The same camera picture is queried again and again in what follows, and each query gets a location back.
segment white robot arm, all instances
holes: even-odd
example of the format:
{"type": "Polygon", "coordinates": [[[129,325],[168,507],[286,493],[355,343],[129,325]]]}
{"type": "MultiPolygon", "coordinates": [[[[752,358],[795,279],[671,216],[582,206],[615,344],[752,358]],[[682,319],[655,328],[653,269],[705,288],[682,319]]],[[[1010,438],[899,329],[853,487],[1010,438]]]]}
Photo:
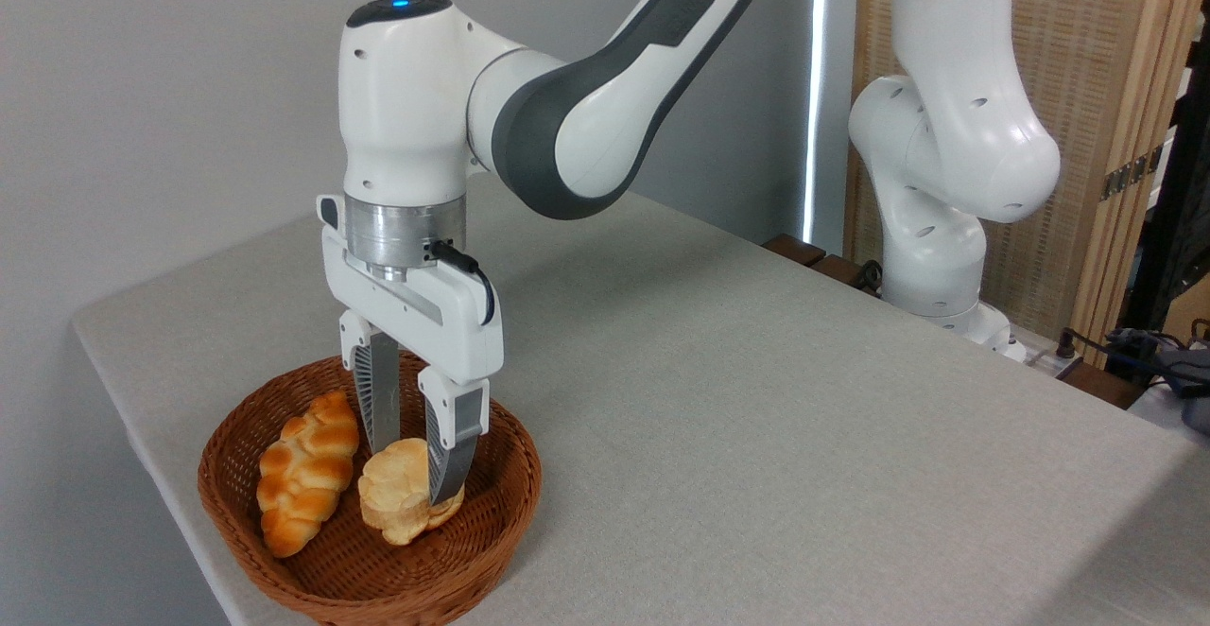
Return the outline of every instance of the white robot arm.
{"type": "Polygon", "coordinates": [[[1012,356],[1008,320],[979,303],[979,218],[1028,217],[1059,179],[1016,70],[1012,0],[893,0],[892,15],[910,77],[874,80],[849,115],[882,217],[883,299],[1012,356]]]}
{"type": "Polygon", "coordinates": [[[463,254],[466,179],[578,219],[626,191],[653,134],[751,0],[641,0],[598,53],[565,64],[449,0],[378,0],[340,47],[344,196],[319,196],[328,285],[373,449],[399,437],[398,346],[430,366],[430,498],[457,493],[503,363],[496,293],[463,254]]]}

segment wooden block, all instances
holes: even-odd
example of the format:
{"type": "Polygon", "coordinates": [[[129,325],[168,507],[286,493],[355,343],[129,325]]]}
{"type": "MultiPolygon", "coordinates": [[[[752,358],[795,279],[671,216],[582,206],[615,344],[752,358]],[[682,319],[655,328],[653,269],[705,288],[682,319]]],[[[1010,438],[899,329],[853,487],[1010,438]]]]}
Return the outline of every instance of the wooden block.
{"type": "Polygon", "coordinates": [[[794,235],[779,234],[774,235],[762,246],[767,251],[772,251],[783,258],[795,260],[802,266],[811,266],[817,262],[824,259],[825,253],[823,249],[812,246],[812,243],[803,243],[795,239],[794,235]]]}
{"type": "Polygon", "coordinates": [[[1123,410],[1130,408],[1146,391],[1088,363],[1073,366],[1062,381],[1123,410]]]}
{"type": "Polygon", "coordinates": [[[848,286],[857,286],[858,280],[862,276],[862,268],[859,264],[851,263],[847,259],[839,258],[836,255],[828,255],[826,258],[811,265],[811,269],[848,286]]]}

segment table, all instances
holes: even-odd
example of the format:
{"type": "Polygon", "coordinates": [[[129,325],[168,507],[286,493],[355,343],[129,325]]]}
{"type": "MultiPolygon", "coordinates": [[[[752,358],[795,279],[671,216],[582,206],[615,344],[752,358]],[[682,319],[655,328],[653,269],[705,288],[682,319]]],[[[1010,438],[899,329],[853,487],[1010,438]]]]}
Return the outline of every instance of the table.
{"type": "MultiPolygon", "coordinates": [[[[559,223],[480,176],[468,205],[544,483],[460,624],[1210,621],[1188,441],[640,196],[559,223]]],[[[305,218],[74,318],[234,624],[307,621],[226,552],[202,447],[339,354],[340,312],[305,218]]]]}

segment wicker basket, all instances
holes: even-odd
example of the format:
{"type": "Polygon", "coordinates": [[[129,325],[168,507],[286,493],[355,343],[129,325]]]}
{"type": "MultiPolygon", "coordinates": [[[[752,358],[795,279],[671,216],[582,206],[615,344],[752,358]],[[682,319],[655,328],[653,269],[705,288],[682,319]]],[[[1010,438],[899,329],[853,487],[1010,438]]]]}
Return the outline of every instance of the wicker basket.
{"type": "MultiPolygon", "coordinates": [[[[415,377],[424,362],[399,360],[404,437],[425,435],[424,397],[415,377]]],[[[269,380],[214,431],[197,471],[202,506],[248,578],[270,598],[321,624],[448,624],[466,614],[500,581],[534,517],[541,466],[518,419],[491,402],[491,430],[479,438],[454,517],[410,545],[396,547],[362,522],[356,478],[369,459],[353,456],[353,484],[336,513],[298,555],[277,559],[261,540],[257,483],[260,454],[286,420],[311,398],[345,390],[356,407],[352,375],[333,357],[269,380]]]]}

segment bread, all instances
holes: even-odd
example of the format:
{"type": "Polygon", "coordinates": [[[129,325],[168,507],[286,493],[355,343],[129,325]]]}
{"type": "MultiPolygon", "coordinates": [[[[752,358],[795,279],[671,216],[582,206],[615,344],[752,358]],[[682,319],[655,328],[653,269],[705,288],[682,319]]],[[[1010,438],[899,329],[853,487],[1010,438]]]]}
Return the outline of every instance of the bread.
{"type": "Polygon", "coordinates": [[[428,444],[399,440],[374,454],[357,479],[362,519],[382,530],[386,542],[405,546],[420,532],[436,529],[462,506],[466,487],[437,506],[428,505],[428,444]]]}
{"type": "Polygon", "coordinates": [[[319,533],[353,478],[357,417],[345,394],[317,397],[260,456],[260,528],[273,557],[289,557],[319,533]]]}

